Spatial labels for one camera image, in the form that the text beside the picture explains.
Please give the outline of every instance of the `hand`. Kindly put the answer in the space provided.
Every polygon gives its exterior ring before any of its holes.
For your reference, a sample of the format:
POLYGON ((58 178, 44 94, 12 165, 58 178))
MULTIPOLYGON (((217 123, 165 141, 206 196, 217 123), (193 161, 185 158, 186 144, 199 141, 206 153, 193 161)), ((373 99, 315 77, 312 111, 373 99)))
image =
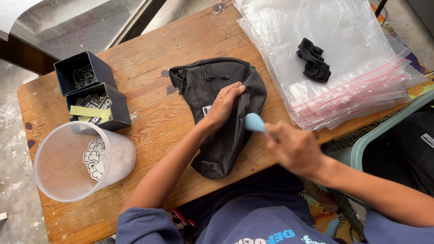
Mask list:
POLYGON ((208 122, 213 130, 219 129, 229 118, 234 107, 238 105, 238 97, 246 87, 237 82, 220 90, 208 114, 201 120, 208 122))
POLYGON ((298 176, 320 182, 325 168, 337 162, 320 151, 312 132, 296 129, 282 121, 276 125, 267 123, 265 129, 269 132, 266 134, 268 149, 282 167, 298 176))

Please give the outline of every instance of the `wood grain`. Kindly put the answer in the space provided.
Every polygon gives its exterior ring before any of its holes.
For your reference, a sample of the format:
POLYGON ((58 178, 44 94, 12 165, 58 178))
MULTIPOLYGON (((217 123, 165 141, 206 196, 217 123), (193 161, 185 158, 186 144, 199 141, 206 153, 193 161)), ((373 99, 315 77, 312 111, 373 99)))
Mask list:
MULTIPOLYGON (((224 56, 250 62, 268 91, 261 115, 264 121, 290 121, 260 54, 236 23, 239 18, 241 15, 227 1, 221 13, 213 13, 210 7, 97 54, 111 66, 118 89, 126 96, 129 113, 137 116, 132 126, 117 131, 133 141, 137 161, 124 180, 81 201, 56 202, 39 191, 50 243, 94 243, 114 234, 124 200, 194 126, 186 102, 173 93, 175 89, 165 77, 171 67, 224 56)), ((55 73, 22 85, 17 93, 33 161, 40 142, 71 116, 55 73)), ((331 131, 322 130, 316 133, 318 143, 342 136, 402 106, 347 121, 331 131)), ((229 177, 209 180, 188 166, 164 207, 180 206, 275 163, 266 150, 264 137, 254 133, 229 177)))

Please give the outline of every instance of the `backpack label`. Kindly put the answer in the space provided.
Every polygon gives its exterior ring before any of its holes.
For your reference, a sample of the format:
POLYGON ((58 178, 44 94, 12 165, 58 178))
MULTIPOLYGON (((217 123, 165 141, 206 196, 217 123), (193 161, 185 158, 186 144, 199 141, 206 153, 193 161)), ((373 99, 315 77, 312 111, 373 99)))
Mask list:
POLYGON ((434 148, 434 139, 430 137, 427 133, 425 133, 421 138, 432 148, 434 148))
POLYGON ((208 112, 210 111, 211 105, 203 107, 202 111, 204 112, 204 116, 206 116, 208 114, 208 112))

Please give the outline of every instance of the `stack of plastic bags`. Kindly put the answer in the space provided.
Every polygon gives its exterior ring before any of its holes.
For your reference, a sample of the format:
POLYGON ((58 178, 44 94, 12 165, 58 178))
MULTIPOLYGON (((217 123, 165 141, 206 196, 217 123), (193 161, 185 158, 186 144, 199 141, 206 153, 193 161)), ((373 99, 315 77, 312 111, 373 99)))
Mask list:
POLYGON ((233 0, 239 25, 261 53, 294 124, 332 129, 410 99, 426 78, 409 65, 410 50, 384 33, 367 0, 233 0), (327 83, 302 73, 303 38, 324 50, 327 83))

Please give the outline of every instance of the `black box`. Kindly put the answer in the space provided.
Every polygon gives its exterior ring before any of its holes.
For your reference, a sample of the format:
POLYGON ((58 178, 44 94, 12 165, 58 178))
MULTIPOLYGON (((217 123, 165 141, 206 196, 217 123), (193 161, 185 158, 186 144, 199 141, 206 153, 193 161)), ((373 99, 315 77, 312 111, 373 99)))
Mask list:
MULTIPOLYGON (((96 126, 109 131, 115 131, 130 126, 131 119, 125 95, 105 83, 97 84, 67 95, 66 104, 68 106, 68 111, 71 109, 71 105, 76 105, 78 98, 86 98, 87 96, 94 94, 101 96, 104 93, 107 93, 108 98, 110 98, 112 102, 110 105, 112 116, 109 121, 99 123, 96 126)), ((70 121, 78 121, 78 116, 73 115, 70 121)))
POLYGON ((89 51, 85 51, 55 63, 54 69, 56 70, 62 96, 67 96, 71 93, 81 91, 100 83, 107 83, 111 87, 117 89, 115 78, 113 77, 110 66, 89 51), (90 73, 95 75, 95 81, 87 86, 77 89, 75 87, 74 72, 76 72, 76 74, 84 74, 84 72, 79 69, 84 69, 89 65, 92 69, 90 73))

